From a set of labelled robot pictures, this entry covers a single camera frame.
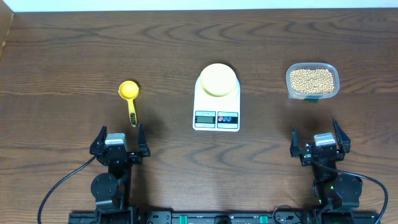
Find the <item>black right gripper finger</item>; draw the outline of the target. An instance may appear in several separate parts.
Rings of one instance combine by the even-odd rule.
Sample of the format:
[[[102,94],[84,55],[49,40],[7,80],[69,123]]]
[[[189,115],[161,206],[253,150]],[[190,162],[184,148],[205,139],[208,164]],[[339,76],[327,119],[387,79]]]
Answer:
[[[292,130],[292,142],[290,145],[290,155],[291,157],[299,157],[300,156],[300,144],[298,139],[297,128],[294,127]]]
[[[333,127],[335,130],[337,145],[344,153],[349,153],[351,150],[351,139],[345,134],[335,119],[333,120]]]

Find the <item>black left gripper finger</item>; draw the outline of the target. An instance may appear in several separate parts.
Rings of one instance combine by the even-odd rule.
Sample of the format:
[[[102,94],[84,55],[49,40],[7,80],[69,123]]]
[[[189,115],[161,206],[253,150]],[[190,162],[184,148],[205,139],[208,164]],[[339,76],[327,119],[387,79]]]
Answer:
[[[145,135],[144,135],[144,127],[143,127],[142,123],[139,123],[137,145],[138,145],[141,157],[150,157],[150,149],[149,149],[149,145],[148,145]]]
[[[90,154],[94,156],[98,156],[99,154],[102,154],[104,150],[106,149],[105,146],[105,140],[107,136],[107,127],[102,126],[101,131],[93,141],[93,143],[90,146]]]

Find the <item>yellow plastic measuring scoop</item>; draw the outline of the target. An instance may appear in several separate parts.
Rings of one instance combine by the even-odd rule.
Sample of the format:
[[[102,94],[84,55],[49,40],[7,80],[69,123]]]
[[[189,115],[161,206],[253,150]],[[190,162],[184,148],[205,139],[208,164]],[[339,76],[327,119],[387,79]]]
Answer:
[[[138,87],[137,83],[134,81],[130,81],[130,80],[122,82],[122,84],[120,84],[120,86],[119,86],[118,93],[121,98],[123,98],[127,101],[130,123],[133,127],[136,127],[137,126],[137,114],[136,114],[136,109],[134,106],[134,100],[139,95],[139,87]]]

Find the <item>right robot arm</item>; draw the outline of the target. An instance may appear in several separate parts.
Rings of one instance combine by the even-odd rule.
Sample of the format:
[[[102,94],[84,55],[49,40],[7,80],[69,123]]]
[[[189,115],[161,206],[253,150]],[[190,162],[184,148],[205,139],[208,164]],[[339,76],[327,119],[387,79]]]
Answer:
[[[313,193],[320,207],[305,212],[304,223],[354,223],[353,209],[359,207],[363,181],[337,171],[336,163],[350,152],[351,139],[333,120],[334,133],[314,135],[314,142],[302,147],[297,129],[292,130],[290,154],[313,172]]]

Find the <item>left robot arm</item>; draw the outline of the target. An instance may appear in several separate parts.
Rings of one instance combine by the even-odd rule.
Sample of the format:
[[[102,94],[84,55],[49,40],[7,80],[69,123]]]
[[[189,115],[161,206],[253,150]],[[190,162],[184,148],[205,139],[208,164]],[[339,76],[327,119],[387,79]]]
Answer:
[[[137,151],[127,150],[126,135],[107,133],[103,126],[90,146],[90,154],[108,168],[97,175],[91,183],[95,198],[96,223],[141,223],[140,210],[129,203],[131,172],[134,165],[143,163],[150,156],[144,136],[143,124],[138,124]]]

